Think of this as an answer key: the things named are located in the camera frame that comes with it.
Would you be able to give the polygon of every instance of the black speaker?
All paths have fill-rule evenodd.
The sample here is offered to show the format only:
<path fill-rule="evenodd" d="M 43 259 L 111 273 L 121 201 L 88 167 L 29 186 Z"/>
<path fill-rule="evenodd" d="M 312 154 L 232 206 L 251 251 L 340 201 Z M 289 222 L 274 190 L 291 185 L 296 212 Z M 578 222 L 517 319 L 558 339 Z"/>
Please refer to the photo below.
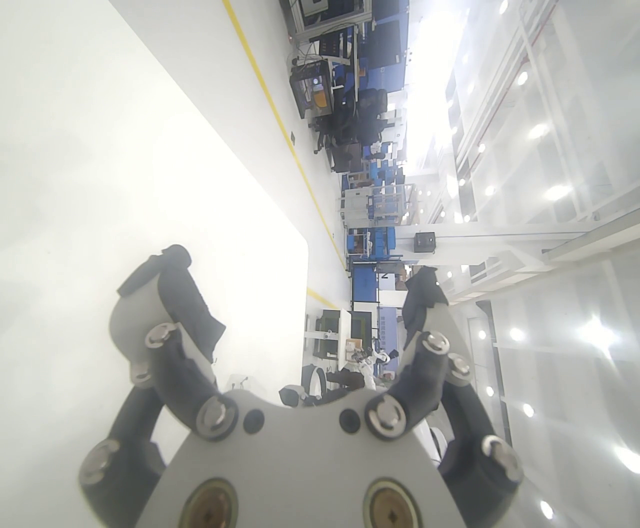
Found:
<path fill-rule="evenodd" d="M 416 233 L 413 237 L 414 253 L 435 253 L 436 252 L 436 234 L 435 233 Z"/>

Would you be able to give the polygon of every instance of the machine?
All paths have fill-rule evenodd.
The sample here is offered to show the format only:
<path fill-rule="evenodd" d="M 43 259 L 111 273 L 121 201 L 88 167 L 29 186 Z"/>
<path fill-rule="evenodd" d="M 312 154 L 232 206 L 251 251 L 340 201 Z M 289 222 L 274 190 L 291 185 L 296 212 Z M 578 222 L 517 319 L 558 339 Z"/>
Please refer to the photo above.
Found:
<path fill-rule="evenodd" d="M 284 408 L 212 373 L 225 327 L 171 246 L 118 290 L 110 322 L 133 388 L 79 484 L 110 528 L 485 528 L 522 481 L 470 385 L 472 368 L 433 268 L 407 281 L 403 362 L 385 393 Z M 442 402 L 455 439 L 436 468 L 412 429 Z M 166 467 L 151 442 L 166 405 L 191 433 Z M 314 456 L 324 452 L 327 456 Z"/>

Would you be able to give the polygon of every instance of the black office chair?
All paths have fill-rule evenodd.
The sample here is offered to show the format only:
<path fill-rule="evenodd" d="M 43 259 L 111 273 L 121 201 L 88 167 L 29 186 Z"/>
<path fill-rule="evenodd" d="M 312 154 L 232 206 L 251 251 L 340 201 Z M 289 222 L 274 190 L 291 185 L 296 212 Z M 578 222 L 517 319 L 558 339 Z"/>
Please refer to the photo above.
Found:
<path fill-rule="evenodd" d="M 341 147 L 359 142 L 363 146 L 372 145 L 381 140 L 386 120 L 378 116 L 387 111 L 387 91 L 368 88 L 358 92 L 358 102 L 355 101 L 354 89 L 344 95 L 339 88 L 333 93 L 337 102 L 330 116 L 316 118 L 312 127 L 319 133 L 317 154 L 322 148 Z"/>

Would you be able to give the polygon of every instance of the ceiling light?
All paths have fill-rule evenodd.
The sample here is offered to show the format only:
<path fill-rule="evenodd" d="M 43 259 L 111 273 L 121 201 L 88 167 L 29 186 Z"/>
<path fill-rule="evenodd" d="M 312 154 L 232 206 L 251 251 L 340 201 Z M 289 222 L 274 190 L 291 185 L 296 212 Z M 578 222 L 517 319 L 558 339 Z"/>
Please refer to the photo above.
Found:
<path fill-rule="evenodd" d="M 560 198 L 564 198 L 571 192 L 572 187 L 570 185 L 556 185 L 551 187 L 546 193 L 545 198 L 551 202 L 555 202 Z"/>
<path fill-rule="evenodd" d="M 519 328 L 512 328 L 509 335 L 514 341 L 522 341 L 525 338 L 524 332 Z"/>
<path fill-rule="evenodd" d="M 540 139 L 541 137 L 546 136 L 548 132 L 549 132 L 549 127 L 544 123 L 540 123 L 539 125 L 536 125 L 531 129 L 531 132 L 529 133 L 529 139 L 530 140 Z"/>
<path fill-rule="evenodd" d="M 638 453 L 634 453 L 626 447 L 616 447 L 614 451 L 629 471 L 640 474 L 640 455 Z"/>
<path fill-rule="evenodd" d="M 609 357 L 609 347 L 618 341 L 618 336 L 612 330 L 602 326 L 600 318 L 593 316 L 591 320 L 578 329 L 580 339 L 592 344 Z"/>
<path fill-rule="evenodd" d="M 547 519 L 551 520 L 554 517 L 554 510 L 549 506 L 549 503 L 545 500 L 540 501 L 540 509 L 542 510 L 542 515 L 544 515 Z"/>

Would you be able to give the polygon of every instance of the metal screw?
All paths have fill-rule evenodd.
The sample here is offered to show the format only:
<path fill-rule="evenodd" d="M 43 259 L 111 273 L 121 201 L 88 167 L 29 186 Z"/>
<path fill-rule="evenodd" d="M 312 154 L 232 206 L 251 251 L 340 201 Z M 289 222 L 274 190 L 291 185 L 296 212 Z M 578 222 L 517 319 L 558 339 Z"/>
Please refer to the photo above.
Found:
<path fill-rule="evenodd" d="M 133 363 L 131 364 L 131 369 L 129 371 L 129 377 L 131 378 L 131 383 L 141 388 L 148 388 L 151 386 L 151 372 L 150 366 L 147 361 L 142 363 Z"/>
<path fill-rule="evenodd" d="M 104 478 L 111 465 L 113 454 L 120 449 L 120 442 L 108 438 L 96 445 L 86 456 L 80 467 L 79 480 L 83 486 L 93 486 Z"/>
<path fill-rule="evenodd" d="M 196 430 L 206 440 L 221 440 L 231 432 L 236 422 L 237 408 L 225 405 L 219 396 L 212 396 L 198 411 Z"/>
<path fill-rule="evenodd" d="M 434 354 L 446 354 L 449 352 L 449 339 L 440 332 L 426 332 L 426 336 L 422 339 L 422 345 Z"/>
<path fill-rule="evenodd" d="M 374 432 L 385 438 L 398 438 L 404 433 L 406 415 L 393 396 L 385 394 L 377 407 L 369 410 L 367 416 Z"/>
<path fill-rule="evenodd" d="M 175 329 L 173 323 L 162 323 L 153 327 L 145 337 L 145 345 L 148 348 L 160 348 Z"/>
<path fill-rule="evenodd" d="M 389 400 L 382 400 L 376 408 L 380 425 L 385 429 L 393 429 L 400 421 L 400 414 Z"/>
<path fill-rule="evenodd" d="M 457 357 L 453 360 L 453 366 L 460 374 L 468 374 L 471 372 L 471 367 L 469 367 L 468 363 L 462 357 Z"/>
<path fill-rule="evenodd" d="M 449 372 L 447 373 L 446 380 L 458 387 L 464 387 L 471 382 L 471 366 L 467 359 L 460 354 L 450 352 L 449 357 Z"/>
<path fill-rule="evenodd" d="M 483 438 L 482 452 L 504 471 L 506 477 L 516 484 L 522 482 L 524 471 L 515 450 L 502 438 L 488 435 Z"/>
<path fill-rule="evenodd" d="M 227 408 L 224 403 L 220 403 L 219 405 L 209 404 L 204 411 L 202 423 L 209 429 L 215 429 L 224 421 L 226 414 Z"/>

